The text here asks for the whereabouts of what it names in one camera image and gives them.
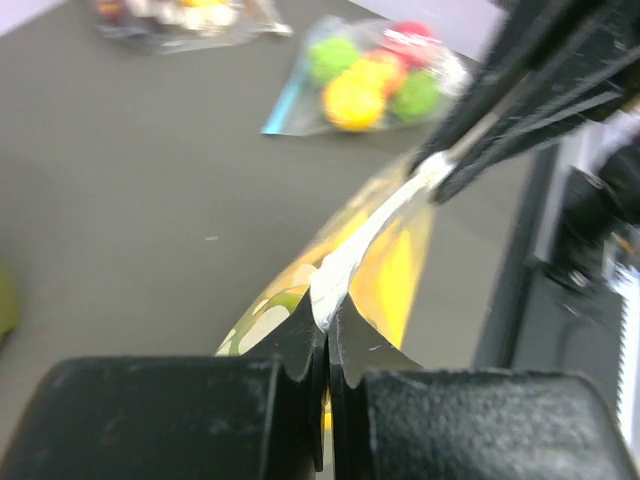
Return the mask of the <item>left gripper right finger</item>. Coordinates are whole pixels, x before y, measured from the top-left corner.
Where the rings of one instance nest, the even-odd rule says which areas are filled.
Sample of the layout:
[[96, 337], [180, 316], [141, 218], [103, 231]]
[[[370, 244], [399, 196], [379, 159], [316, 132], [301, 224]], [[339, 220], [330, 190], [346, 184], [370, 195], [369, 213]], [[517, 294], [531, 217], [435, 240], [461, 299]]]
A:
[[345, 300], [328, 331], [339, 479], [635, 479], [614, 417], [585, 378], [426, 370]]

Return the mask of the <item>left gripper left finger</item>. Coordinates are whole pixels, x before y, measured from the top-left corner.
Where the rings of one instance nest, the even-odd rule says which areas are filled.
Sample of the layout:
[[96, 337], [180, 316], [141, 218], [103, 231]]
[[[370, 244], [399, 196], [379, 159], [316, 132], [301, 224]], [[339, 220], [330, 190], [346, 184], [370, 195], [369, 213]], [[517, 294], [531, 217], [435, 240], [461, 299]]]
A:
[[312, 479], [325, 335], [303, 297], [240, 356], [77, 357], [39, 382], [5, 479]]

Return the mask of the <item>zip bag with bananas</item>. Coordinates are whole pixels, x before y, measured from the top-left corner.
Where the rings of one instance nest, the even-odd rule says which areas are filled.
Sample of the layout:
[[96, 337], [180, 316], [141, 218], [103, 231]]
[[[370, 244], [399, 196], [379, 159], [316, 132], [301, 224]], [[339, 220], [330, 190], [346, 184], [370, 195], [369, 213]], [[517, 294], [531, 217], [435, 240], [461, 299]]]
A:
[[310, 275], [305, 291], [283, 289], [282, 271], [242, 315], [217, 350], [222, 356], [281, 356], [290, 377], [302, 390], [300, 401], [286, 404], [285, 417], [315, 447], [322, 445], [324, 433], [326, 335], [339, 317], [356, 324], [356, 344], [364, 349], [357, 357], [358, 366], [369, 365], [372, 354], [382, 354], [382, 362], [387, 366], [414, 364], [362, 316], [349, 294], [349, 287], [379, 234], [412, 200], [425, 200], [427, 193], [451, 170], [447, 158], [435, 154], [418, 169], [398, 162], [372, 178], [369, 183], [381, 180], [394, 189], [360, 227], [324, 257]]

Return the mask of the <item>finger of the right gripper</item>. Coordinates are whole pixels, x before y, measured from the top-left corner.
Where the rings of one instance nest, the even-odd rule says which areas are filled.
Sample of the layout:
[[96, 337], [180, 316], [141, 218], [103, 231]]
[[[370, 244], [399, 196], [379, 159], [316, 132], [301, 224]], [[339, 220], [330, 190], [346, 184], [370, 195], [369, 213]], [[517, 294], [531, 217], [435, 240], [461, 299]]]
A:
[[454, 171], [510, 156], [516, 141], [584, 91], [569, 72], [583, 58], [615, 1], [520, 1], [495, 36], [484, 63], [457, 103], [415, 154], [418, 169], [443, 154]]
[[590, 121], [603, 122], [627, 108], [639, 95], [639, 51], [616, 60], [598, 60], [582, 76], [576, 67], [567, 73], [538, 72], [496, 117], [485, 116], [463, 144], [445, 149], [453, 166], [433, 188], [435, 203], [445, 203], [485, 170], [528, 150], [556, 142]]

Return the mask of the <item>yellow banana bunch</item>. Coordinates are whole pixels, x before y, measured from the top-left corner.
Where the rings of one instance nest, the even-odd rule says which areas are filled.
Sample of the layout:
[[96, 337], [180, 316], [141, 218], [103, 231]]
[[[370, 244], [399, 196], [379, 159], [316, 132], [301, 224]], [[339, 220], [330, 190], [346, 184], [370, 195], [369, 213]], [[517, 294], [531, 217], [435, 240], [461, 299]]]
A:
[[[360, 227], [393, 189], [381, 180], [362, 187], [282, 272], [281, 287], [304, 292], [324, 257]], [[349, 287], [362, 316], [396, 348], [402, 345], [409, 323], [432, 225], [431, 207], [421, 198], [412, 200], [369, 247]]]

